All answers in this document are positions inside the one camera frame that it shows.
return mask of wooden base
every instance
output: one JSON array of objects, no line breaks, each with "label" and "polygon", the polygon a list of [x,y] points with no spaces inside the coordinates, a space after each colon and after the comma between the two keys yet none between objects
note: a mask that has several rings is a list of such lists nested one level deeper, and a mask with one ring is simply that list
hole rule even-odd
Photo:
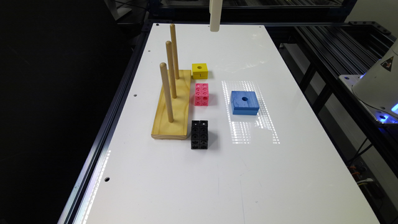
[{"label": "wooden base", "polygon": [[187,138],[191,70],[179,70],[179,74],[180,79],[175,81],[177,98],[172,98],[174,122],[170,123],[167,118],[167,109],[162,87],[151,133],[154,139],[184,140]]}]

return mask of black background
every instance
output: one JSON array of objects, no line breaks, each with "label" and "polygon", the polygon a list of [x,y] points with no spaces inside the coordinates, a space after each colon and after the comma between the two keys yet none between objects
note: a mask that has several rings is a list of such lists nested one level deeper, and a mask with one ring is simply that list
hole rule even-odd
[{"label": "black background", "polygon": [[102,0],[0,3],[0,220],[58,221],[130,56]]}]

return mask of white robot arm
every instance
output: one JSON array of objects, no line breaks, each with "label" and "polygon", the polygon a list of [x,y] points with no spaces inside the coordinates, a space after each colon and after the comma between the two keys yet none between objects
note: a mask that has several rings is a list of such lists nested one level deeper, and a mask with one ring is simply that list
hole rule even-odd
[{"label": "white robot arm", "polygon": [[352,87],[364,104],[398,118],[398,42]]}]

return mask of yellow cube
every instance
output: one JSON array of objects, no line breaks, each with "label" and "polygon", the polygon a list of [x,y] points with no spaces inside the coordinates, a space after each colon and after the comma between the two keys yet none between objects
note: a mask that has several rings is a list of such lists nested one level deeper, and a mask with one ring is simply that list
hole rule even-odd
[{"label": "yellow cube", "polygon": [[206,63],[192,64],[192,78],[193,79],[207,79],[209,71]]}]

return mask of metal frame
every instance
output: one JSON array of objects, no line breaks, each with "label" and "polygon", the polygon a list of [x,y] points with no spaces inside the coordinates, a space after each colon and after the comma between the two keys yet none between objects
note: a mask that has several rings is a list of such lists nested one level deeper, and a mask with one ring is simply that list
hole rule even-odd
[{"label": "metal frame", "polygon": [[[224,6],[222,22],[344,22],[356,0],[344,0],[341,6]],[[149,1],[153,19],[173,21],[209,21],[208,6],[162,6],[159,0]]]}]

